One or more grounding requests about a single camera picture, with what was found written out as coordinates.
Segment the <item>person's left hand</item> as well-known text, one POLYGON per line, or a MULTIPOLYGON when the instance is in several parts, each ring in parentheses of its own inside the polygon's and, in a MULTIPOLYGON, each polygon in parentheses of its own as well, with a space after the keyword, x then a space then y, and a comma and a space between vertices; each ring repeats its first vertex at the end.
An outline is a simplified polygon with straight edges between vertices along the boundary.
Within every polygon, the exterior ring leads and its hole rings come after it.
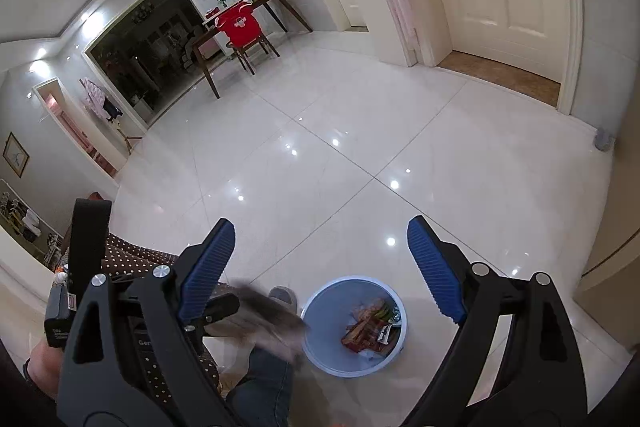
POLYGON ((47 338, 43 337, 30 352, 27 363, 27 374, 32 382, 49 398, 56 400, 64 351, 50 347, 47 338))

